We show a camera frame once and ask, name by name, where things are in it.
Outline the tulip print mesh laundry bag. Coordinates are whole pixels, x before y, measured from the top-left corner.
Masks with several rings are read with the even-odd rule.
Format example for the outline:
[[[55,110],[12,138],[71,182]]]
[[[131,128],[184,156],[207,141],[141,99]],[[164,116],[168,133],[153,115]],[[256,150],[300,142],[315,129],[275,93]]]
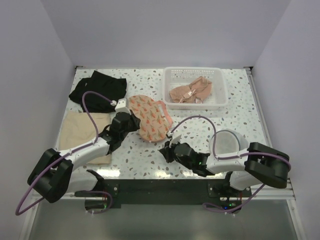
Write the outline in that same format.
[[[140,119],[140,137],[150,143],[163,141],[173,124],[165,103],[146,95],[134,95],[128,101],[129,109]]]

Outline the black garment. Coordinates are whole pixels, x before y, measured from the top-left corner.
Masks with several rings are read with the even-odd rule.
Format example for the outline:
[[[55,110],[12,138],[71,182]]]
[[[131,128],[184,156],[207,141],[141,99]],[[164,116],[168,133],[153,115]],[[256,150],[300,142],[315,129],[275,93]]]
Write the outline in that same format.
[[[70,93],[69,99],[82,107],[82,96],[88,91],[101,94],[111,101],[118,101],[124,98],[127,93],[127,80],[125,78],[114,78],[95,70],[91,77],[79,81]],[[108,114],[115,111],[115,108],[107,100],[92,93],[86,95],[85,105],[90,113]]]

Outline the white plastic basket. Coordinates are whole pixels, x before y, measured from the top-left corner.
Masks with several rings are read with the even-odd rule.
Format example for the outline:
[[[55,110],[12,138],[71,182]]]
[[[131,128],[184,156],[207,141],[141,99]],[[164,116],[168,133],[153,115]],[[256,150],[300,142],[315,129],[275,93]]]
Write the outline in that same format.
[[[216,67],[166,67],[162,100],[175,110],[218,110],[229,103],[227,81]]]

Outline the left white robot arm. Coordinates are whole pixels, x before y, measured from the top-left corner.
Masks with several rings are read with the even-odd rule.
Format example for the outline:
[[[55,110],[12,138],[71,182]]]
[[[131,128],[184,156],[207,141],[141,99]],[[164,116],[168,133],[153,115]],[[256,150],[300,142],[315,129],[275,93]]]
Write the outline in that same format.
[[[128,135],[140,129],[141,120],[133,112],[118,112],[97,139],[67,150],[46,150],[30,176],[27,184],[49,203],[57,202],[68,192],[84,189],[84,184],[72,180],[72,173],[90,161],[116,151]]]

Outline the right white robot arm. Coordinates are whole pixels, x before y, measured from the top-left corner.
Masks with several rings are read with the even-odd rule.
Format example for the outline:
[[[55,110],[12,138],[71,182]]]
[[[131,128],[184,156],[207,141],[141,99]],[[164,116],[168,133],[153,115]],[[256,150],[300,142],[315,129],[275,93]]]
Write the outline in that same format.
[[[188,143],[167,141],[159,152],[167,163],[177,162],[200,177],[229,173],[222,189],[230,197],[258,184],[285,189],[291,170],[287,154],[258,142],[237,152],[214,155],[197,152]]]

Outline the round white mesh laundry bag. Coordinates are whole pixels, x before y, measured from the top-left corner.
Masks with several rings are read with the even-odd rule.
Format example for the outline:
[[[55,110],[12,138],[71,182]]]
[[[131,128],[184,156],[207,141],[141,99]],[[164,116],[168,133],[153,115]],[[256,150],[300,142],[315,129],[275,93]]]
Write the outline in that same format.
[[[216,155],[235,153],[249,147],[250,143],[240,133],[223,129],[216,132],[209,142],[210,153]]]

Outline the pink beige bra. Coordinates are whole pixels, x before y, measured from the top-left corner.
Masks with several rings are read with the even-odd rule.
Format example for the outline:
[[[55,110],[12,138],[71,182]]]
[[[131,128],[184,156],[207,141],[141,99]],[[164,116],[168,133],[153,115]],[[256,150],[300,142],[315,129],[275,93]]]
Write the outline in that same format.
[[[212,92],[212,82],[203,76],[187,85],[175,87],[169,92],[174,103],[202,104]]]

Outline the beige folded garment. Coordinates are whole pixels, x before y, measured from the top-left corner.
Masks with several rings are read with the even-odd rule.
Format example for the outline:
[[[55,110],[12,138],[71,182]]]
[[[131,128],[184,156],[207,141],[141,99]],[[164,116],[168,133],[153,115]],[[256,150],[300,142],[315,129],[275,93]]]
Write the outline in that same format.
[[[108,113],[90,113],[94,120],[98,133],[107,125],[111,124],[111,117]],[[64,117],[59,134],[58,150],[67,150],[84,144],[96,137],[95,127],[85,112],[68,111]],[[110,164],[111,155],[98,157],[88,164],[103,165]]]

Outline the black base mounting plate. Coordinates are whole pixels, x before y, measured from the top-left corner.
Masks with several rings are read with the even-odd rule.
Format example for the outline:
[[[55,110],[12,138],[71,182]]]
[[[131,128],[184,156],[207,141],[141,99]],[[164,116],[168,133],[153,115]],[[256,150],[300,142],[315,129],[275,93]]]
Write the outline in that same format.
[[[77,191],[89,210],[119,209],[123,205],[202,205],[226,210],[252,195],[249,187],[232,190],[226,179],[102,179],[91,191]]]

